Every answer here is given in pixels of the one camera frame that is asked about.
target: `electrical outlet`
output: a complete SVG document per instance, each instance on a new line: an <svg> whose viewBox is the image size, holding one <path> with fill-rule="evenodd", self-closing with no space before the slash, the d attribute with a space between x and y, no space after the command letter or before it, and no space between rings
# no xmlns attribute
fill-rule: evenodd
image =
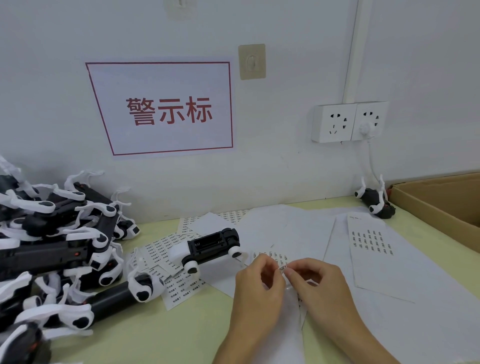
<svg viewBox="0 0 480 364"><path fill-rule="evenodd" d="M352 139L366 139L366 135L362 135L360 127L363 124L372 123L375 129L372 132L373 137L380 136L384 130L385 119L388 112L389 102L365 102L357 105L355 114L355 123L353 125Z"/></svg>
<svg viewBox="0 0 480 364"><path fill-rule="evenodd" d="M318 143L350 140L356 109L357 104L315 106L312 140Z"/></svg>

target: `tabletop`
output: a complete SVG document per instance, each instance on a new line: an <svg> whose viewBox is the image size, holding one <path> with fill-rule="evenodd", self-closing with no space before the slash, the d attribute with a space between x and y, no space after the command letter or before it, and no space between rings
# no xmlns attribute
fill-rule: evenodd
<svg viewBox="0 0 480 364"><path fill-rule="evenodd" d="M308 201L291 206L304 209L362 206L354 197ZM397 207L385 220L480 299L480 254ZM139 237L123 243L125 252L177 231L178 219L141 224ZM233 300L208 286L192 298L166 311L159 297L137 304L92 327L92 336L62 338L52 343L52 363L210 364L225 337ZM343 353L307 315L303 326L306 363L344 363Z"/></svg>

